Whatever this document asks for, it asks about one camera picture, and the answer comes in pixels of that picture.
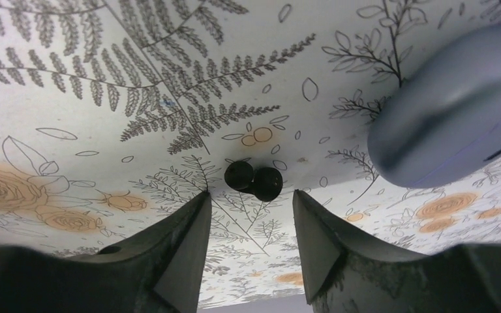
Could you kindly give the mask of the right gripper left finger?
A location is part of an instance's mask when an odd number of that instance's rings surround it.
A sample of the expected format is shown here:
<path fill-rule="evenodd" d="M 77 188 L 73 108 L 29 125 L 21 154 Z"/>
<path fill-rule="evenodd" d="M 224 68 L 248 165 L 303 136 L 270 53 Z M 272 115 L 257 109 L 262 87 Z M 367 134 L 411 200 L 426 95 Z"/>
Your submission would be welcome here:
<path fill-rule="evenodd" d="M 210 227 L 201 192 L 96 254 L 0 245 L 0 312 L 196 312 Z"/>

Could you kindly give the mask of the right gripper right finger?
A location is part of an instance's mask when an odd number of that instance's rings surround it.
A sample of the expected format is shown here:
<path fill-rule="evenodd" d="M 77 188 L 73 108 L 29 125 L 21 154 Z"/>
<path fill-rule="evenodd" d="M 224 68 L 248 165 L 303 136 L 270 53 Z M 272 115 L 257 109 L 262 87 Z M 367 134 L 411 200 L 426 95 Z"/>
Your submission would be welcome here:
<path fill-rule="evenodd" d="M 344 221 L 293 194 L 308 305 L 315 312 L 501 312 L 501 243 L 425 255 Z"/>

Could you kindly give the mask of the black earbud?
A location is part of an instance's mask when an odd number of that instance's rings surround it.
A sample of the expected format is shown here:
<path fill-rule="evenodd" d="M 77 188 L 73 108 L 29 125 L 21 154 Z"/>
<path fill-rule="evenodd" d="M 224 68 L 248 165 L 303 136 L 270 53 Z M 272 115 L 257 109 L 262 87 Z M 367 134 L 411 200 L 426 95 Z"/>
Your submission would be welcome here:
<path fill-rule="evenodd" d="M 283 178 L 276 168 L 255 170 L 245 161 L 231 163 L 224 172 L 225 183 L 233 190 L 251 194 L 262 202 L 275 200 L 283 189 Z"/>

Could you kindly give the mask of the lavender earbud charging case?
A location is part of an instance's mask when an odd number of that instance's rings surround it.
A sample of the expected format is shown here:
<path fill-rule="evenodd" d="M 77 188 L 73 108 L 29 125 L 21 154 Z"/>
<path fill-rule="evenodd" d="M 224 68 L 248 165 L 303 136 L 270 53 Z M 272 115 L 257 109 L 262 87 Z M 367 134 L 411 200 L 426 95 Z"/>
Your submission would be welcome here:
<path fill-rule="evenodd" d="M 501 157 L 501 24 L 437 51 L 370 127 L 370 159 L 406 188 L 453 183 Z"/>

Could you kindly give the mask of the floral table mat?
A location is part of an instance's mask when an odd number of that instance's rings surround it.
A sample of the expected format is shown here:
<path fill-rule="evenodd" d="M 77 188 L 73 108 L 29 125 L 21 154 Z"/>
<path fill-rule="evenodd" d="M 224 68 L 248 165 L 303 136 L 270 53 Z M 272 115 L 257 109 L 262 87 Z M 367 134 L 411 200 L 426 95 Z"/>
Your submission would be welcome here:
<path fill-rule="evenodd" d="M 367 133 L 437 49 L 501 1 L 0 1 L 0 244 L 94 254 L 212 195 L 200 308 L 304 292 L 292 193 L 424 254 L 501 243 L 501 158 L 383 179 Z M 283 178 L 231 189 L 245 161 Z"/>

